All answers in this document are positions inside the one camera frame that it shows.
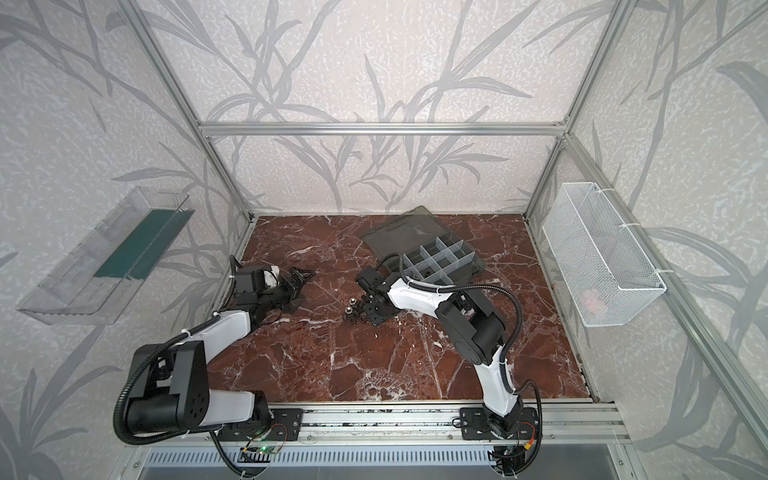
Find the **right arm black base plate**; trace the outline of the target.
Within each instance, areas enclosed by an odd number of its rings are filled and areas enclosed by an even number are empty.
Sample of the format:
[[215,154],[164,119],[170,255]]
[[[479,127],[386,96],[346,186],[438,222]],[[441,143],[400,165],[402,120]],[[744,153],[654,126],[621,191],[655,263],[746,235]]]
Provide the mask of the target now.
[[462,439],[467,441],[529,441],[535,437],[539,424],[538,411],[533,407],[523,407],[520,415],[509,426],[502,426],[500,420],[491,418],[483,407],[461,408],[454,422],[454,426],[461,430]]

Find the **small electronics board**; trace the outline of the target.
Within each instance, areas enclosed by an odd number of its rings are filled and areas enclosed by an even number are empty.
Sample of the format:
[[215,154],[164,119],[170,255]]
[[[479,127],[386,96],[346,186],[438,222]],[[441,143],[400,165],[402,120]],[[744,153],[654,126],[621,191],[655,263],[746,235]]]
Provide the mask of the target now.
[[246,445],[240,451],[239,461],[242,463],[256,464],[269,463],[271,455],[270,446]]

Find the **aluminium frame back crossbar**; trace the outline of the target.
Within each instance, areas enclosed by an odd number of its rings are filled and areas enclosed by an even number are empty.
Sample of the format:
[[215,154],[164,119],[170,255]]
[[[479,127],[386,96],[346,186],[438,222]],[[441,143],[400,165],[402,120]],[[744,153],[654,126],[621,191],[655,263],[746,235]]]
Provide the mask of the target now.
[[206,136],[558,136],[557,122],[414,123],[414,122],[203,122]]

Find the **grey compartment organizer box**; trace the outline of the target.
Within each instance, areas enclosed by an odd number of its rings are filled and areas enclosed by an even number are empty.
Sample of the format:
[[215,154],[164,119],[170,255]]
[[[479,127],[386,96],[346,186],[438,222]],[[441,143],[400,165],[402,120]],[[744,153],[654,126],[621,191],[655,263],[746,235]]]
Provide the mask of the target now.
[[369,230],[362,240],[387,271],[403,266],[407,277],[428,284],[469,284],[486,267],[468,241],[424,206]]

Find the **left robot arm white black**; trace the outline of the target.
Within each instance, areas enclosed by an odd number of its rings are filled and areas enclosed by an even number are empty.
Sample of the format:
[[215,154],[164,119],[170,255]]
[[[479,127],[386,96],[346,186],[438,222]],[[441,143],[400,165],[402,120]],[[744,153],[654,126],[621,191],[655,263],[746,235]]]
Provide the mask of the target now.
[[113,412],[115,434],[144,445],[225,427],[261,435],[274,423],[261,391],[211,388],[208,365],[254,333],[272,311],[300,306],[312,270],[231,266],[231,291],[222,310],[174,338],[138,348]]

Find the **aluminium front rail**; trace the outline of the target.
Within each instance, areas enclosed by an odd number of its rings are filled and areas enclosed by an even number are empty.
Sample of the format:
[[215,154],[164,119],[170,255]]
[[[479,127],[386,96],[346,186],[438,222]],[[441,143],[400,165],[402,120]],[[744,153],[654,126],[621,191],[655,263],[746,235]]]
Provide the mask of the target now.
[[[284,409],[303,411],[300,420],[289,422],[298,437],[286,441],[287,432],[276,427],[262,442],[288,447],[384,446],[465,444],[463,433],[470,422],[460,410],[475,408],[477,401],[386,402],[283,402],[271,408],[275,417]],[[578,399],[543,402],[543,445],[626,444],[631,441],[618,411],[611,403]]]

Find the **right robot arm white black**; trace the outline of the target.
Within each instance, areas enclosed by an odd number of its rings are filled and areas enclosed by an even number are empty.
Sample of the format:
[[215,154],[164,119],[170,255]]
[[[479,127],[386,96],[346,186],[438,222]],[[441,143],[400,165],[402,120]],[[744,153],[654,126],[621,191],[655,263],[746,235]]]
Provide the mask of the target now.
[[[398,273],[385,277],[372,267],[363,269],[356,283],[363,294],[346,307],[346,320],[365,320],[378,326],[402,311],[437,319],[455,350],[474,366],[489,417],[512,421],[522,408],[507,368],[509,351],[523,322],[522,306],[514,295],[493,285],[441,286]],[[516,323],[509,337],[504,336],[506,321],[485,296],[487,291],[507,296],[515,307]]]

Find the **clear acrylic wall shelf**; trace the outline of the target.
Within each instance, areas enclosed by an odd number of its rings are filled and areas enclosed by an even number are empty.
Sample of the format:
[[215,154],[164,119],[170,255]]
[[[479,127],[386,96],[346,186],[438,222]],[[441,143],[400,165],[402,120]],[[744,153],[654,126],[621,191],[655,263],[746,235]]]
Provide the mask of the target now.
[[19,304],[47,325],[111,325],[195,210],[189,195],[134,188]]

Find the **pink object in basket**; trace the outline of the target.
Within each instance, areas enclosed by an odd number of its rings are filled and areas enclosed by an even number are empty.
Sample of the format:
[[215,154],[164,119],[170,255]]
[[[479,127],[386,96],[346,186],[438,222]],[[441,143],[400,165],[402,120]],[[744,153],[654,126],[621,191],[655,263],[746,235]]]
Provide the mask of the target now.
[[595,289],[586,290],[582,293],[581,304],[591,315],[602,315],[607,308],[599,292]]

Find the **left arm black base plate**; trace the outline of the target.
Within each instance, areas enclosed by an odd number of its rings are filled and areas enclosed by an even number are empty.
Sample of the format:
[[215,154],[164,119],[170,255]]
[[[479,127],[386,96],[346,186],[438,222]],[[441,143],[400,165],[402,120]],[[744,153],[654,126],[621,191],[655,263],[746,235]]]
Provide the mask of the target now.
[[301,430],[304,410],[276,408],[267,420],[225,425],[217,434],[222,442],[273,441],[295,442]]

